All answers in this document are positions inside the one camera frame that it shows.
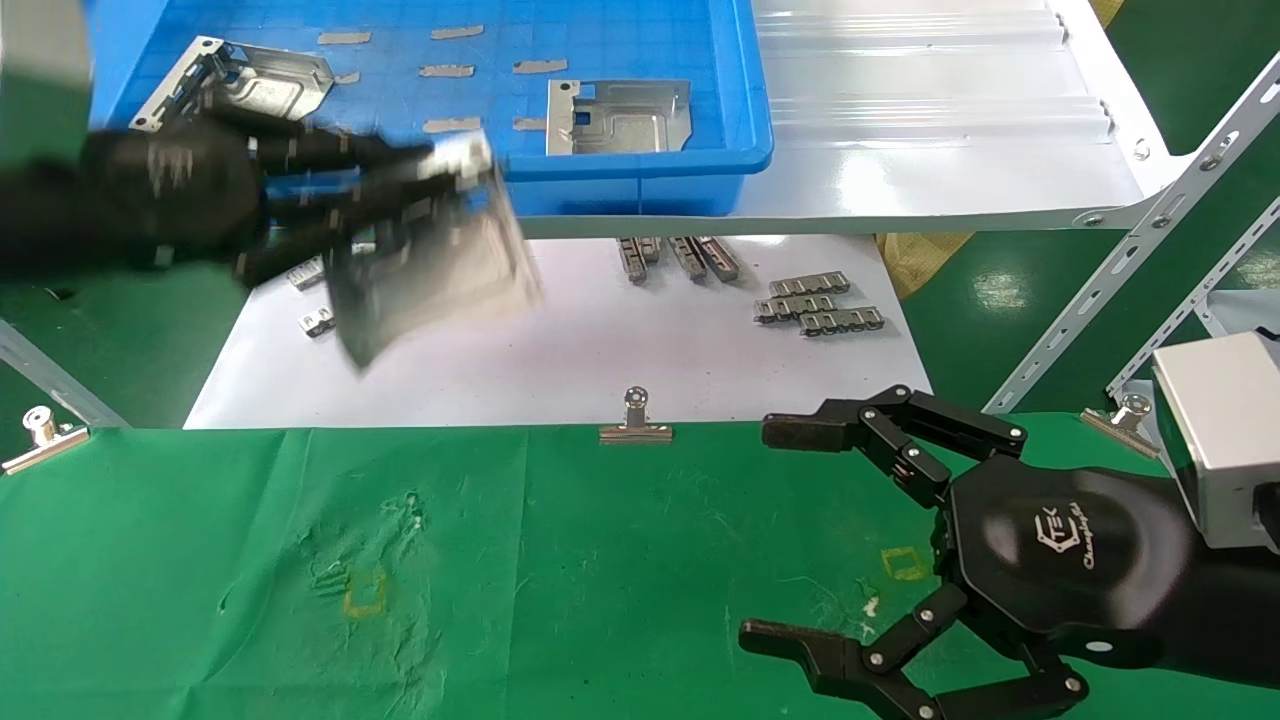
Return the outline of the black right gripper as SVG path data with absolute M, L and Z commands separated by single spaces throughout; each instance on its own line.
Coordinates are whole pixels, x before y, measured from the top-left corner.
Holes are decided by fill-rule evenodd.
M 1166 659 L 1172 598 L 1198 544 L 1170 480 L 988 460 L 1019 459 L 1027 432 L 908 386 L 827 398 L 808 415 L 772 413 L 762 442 L 856 451 L 922 507 L 947 505 L 945 575 L 965 589 L 941 585 L 870 644 L 815 628 L 741 623 L 744 651 L 795 662 L 814 693 L 881 719 L 1056 719 L 1091 692 L 1056 655 L 1124 669 Z M 982 464 L 951 484 L 923 442 Z M 960 616 L 993 650 L 1018 656 L 1027 676 L 942 694 L 915 685 L 904 669 Z

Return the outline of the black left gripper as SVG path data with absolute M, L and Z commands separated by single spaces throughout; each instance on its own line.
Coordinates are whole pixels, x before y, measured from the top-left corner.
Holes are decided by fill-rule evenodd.
M 140 265 L 236 258 L 247 288 L 362 229 L 443 196 L 443 173 L 421 170 L 429 142 L 396 146 L 379 135 L 306 129 L 251 136 L 197 119 L 155 133 L 104 129 L 83 146 L 83 173 L 104 201 L 111 242 Z M 342 188 L 268 199 L 265 188 Z

